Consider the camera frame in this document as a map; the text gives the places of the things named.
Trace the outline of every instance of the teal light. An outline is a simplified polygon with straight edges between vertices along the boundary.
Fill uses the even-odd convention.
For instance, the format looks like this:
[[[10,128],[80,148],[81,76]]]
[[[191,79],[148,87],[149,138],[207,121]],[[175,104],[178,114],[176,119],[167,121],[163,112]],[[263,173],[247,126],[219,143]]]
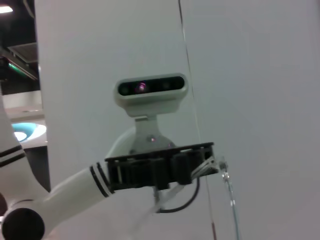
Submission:
[[[29,122],[21,122],[21,123],[12,124],[12,127],[15,132],[24,133],[26,135],[26,137],[20,141],[20,142],[23,142],[34,133],[35,129],[37,128],[37,124],[29,123]]]

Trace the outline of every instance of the depth camera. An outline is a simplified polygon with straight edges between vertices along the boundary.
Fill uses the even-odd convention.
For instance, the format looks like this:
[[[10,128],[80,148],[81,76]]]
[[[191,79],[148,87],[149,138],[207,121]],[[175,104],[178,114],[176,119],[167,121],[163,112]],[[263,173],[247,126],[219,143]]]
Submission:
[[[130,117],[173,113],[188,92],[183,74],[123,79],[114,87],[115,102]]]

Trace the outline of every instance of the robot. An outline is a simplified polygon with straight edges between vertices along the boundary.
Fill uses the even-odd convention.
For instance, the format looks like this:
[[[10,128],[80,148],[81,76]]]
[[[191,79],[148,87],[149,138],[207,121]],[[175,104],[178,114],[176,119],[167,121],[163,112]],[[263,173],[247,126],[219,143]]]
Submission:
[[[158,128],[157,115],[174,113],[188,92],[183,74],[167,74],[116,83],[116,104],[134,118],[135,128],[114,143],[104,161],[97,162],[58,184],[51,192],[37,182],[0,100],[0,192],[8,210],[2,223],[5,240],[41,240],[54,227],[117,191],[152,187],[156,206],[169,183],[189,185],[197,179],[194,196],[174,213],[192,203],[199,178],[218,173],[213,142],[177,147]]]

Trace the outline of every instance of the purple light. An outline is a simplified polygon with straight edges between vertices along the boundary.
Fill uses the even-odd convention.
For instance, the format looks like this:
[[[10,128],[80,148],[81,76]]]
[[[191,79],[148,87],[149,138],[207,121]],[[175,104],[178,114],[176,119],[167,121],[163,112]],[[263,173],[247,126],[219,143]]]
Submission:
[[[144,92],[146,90],[146,84],[144,82],[140,82],[138,87],[136,88],[136,91],[141,93]]]

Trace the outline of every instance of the ceiling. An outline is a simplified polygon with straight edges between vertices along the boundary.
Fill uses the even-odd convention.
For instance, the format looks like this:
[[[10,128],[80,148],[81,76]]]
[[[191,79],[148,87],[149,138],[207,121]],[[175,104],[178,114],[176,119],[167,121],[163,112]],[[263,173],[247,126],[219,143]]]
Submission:
[[[35,14],[33,0],[27,0],[31,14]],[[16,94],[40,90],[38,46],[35,20],[28,13],[23,0],[0,0],[13,12],[0,14],[0,82],[2,94]],[[9,67],[14,63],[33,78]]]

